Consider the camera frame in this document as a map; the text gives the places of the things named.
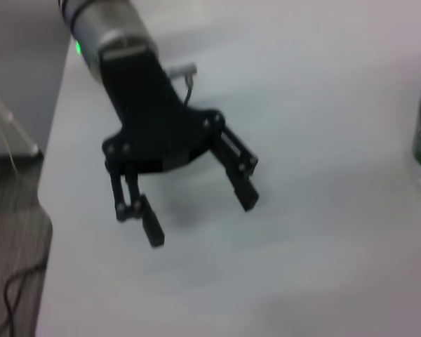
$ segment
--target black wire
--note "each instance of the black wire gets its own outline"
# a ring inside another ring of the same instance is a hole
[[[22,269],[19,272],[16,272],[15,274],[11,275],[5,282],[5,288],[3,291],[3,299],[6,306],[6,312],[7,312],[7,318],[4,323],[0,325],[0,333],[3,331],[3,329],[6,328],[6,326],[9,327],[9,336],[14,337],[15,336],[15,328],[14,328],[14,312],[17,310],[20,299],[22,298],[22,290],[25,286],[25,283],[28,280],[28,277],[37,274],[39,272],[43,272],[47,269],[47,262],[48,262],[48,256],[46,256],[41,262],[37,263],[36,265],[33,265],[31,267]],[[9,301],[8,297],[8,290],[10,289],[11,285],[13,285],[15,282],[17,282],[19,279],[22,279],[22,282],[20,283],[18,294],[16,296],[14,306],[11,307],[11,302]]]
[[[185,96],[185,100],[184,100],[184,105],[185,106],[188,106],[188,104],[189,104],[189,101],[190,101],[190,97],[192,96],[192,87],[189,87],[188,89],[187,89],[187,95]]]
[[[20,303],[20,299],[22,298],[22,294],[23,294],[23,289],[25,287],[25,284],[28,280],[28,277],[23,277],[20,285],[19,285],[19,290],[17,292],[17,295],[15,297],[14,300],[14,305],[13,305],[13,312],[15,312],[19,306]],[[6,327],[9,324],[9,318],[6,317],[4,321],[2,321],[2,323],[0,324],[0,335],[3,333],[3,331],[6,329]]]

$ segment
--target black cable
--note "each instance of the black cable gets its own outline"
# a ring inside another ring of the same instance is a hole
[[[190,97],[192,96],[192,90],[194,89],[194,78],[192,75],[185,77],[185,85],[187,86],[187,95],[184,99],[184,105],[188,106]]]
[[[3,298],[6,306],[6,312],[7,312],[7,318],[4,323],[0,325],[0,333],[5,329],[7,326],[9,327],[9,336],[14,337],[14,312],[17,310],[20,299],[22,298],[22,290],[25,286],[25,283],[27,282],[28,278],[32,275],[35,275],[39,272],[43,272],[47,268],[47,262],[48,262],[48,256],[46,256],[41,262],[37,263],[36,265],[33,265],[31,267],[22,269],[19,272],[16,272],[15,274],[11,275],[5,282],[5,288],[3,292]],[[22,279],[22,282],[20,283],[18,294],[16,296],[14,306],[11,307],[11,302],[9,301],[8,297],[8,290],[10,289],[11,285],[13,285],[18,280]]]
[[[27,282],[27,280],[28,280],[28,277],[23,277],[19,285],[19,290],[14,300],[14,305],[13,305],[13,310],[12,310],[13,312],[15,312],[19,306],[20,299],[22,298],[22,294],[23,294],[23,289],[25,287],[25,283]],[[5,320],[2,321],[2,323],[0,324],[0,336],[3,333],[3,331],[8,327],[8,324],[9,324],[9,318],[6,317]]]
[[[184,105],[188,106],[190,97],[192,96],[192,88],[187,89],[187,95],[185,96]]]

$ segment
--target gray carpet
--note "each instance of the gray carpet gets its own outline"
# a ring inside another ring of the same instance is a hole
[[[6,278],[14,272],[39,262],[48,253],[52,227],[37,201],[37,180],[41,160],[17,159],[25,180],[16,178],[9,159],[0,159],[0,323],[6,319],[2,292]],[[15,314],[15,335],[34,336],[44,274],[25,283]],[[11,293],[11,303],[18,284]],[[0,336],[8,336],[2,329]]]

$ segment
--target robotic arm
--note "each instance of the robotic arm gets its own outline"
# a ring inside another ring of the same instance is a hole
[[[141,218],[150,244],[162,246],[163,230],[139,191],[138,175],[188,165],[207,151],[225,167],[242,207],[251,210],[259,195],[249,177],[258,158],[226,126],[220,111],[196,110],[179,99],[130,1],[58,0],[58,4],[89,70],[102,81],[121,121],[121,130],[102,144],[117,220]]]

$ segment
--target silver metal cylinder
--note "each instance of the silver metal cylinder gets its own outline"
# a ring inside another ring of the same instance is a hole
[[[91,72],[100,73],[106,53],[115,57],[157,47],[129,0],[59,0],[65,23]]]

